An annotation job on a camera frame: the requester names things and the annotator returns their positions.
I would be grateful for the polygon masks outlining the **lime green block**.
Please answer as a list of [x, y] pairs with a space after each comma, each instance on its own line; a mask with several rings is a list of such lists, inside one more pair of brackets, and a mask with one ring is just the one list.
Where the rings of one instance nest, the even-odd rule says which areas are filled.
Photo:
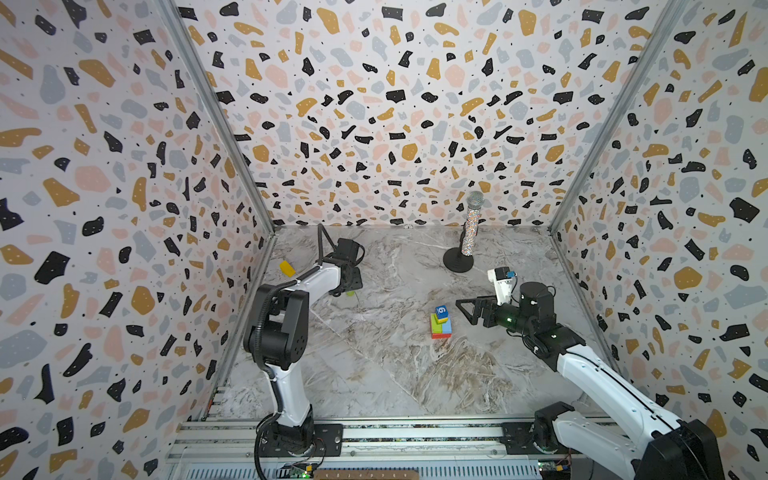
[[431, 329], [431, 335], [435, 338], [443, 334], [442, 325], [438, 322], [437, 317], [435, 315], [430, 316], [430, 329]]

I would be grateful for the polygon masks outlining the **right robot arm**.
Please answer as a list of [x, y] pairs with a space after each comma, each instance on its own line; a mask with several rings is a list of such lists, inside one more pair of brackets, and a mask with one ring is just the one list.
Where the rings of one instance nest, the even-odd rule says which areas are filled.
[[488, 273], [491, 295], [459, 299], [473, 325], [502, 327], [552, 371], [591, 398], [620, 427], [614, 433], [565, 402], [537, 410], [532, 443], [542, 453], [570, 448], [622, 479], [721, 479], [717, 438], [699, 420], [684, 421], [641, 393], [604, 362], [586, 341], [558, 323], [556, 291], [541, 282], [519, 283], [506, 267]]

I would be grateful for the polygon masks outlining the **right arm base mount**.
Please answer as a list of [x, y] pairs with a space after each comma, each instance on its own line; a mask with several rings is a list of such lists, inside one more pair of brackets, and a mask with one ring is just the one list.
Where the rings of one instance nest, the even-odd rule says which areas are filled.
[[537, 421], [504, 422], [500, 442], [508, 455], [565, 455], [569, 449]]

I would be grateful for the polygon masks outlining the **yellow rectangular block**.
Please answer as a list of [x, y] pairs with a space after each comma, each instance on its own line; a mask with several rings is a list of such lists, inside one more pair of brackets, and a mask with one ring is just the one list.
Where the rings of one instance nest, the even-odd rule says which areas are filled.
[[282, 272], [282, 274], [285, 275], [286, 277], [293, 278], [297, 275], [295, 268], [288, 261], [283, 260], [279, 264], [279, 269]]

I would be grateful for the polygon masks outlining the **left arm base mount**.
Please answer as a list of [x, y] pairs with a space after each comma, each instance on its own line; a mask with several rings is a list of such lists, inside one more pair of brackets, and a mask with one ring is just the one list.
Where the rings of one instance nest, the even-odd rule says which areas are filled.
[[344, 425], [341, 423], [307, 424], [287, 427], [272, 424], [259, 441], [260, 458], [339, 457], [343, 446]]

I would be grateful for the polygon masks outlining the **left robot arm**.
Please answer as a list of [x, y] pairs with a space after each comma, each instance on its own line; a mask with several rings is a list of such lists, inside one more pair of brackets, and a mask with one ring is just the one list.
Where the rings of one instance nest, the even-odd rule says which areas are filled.
[[360, 264], [365, 248], [355, 240], [333, 241], [318, 228], [318, 258], [288, 281], [258, 287], [243, 336], [243, 349], [266, 375], [274, 412], [256, 427], [257, 457], [305, 456], [321, 440], [343, 431], [332, 424], [317, 433], [300, 360], [309, 342], [310, 307], [325, 296], [339, 297], [363, 287]]

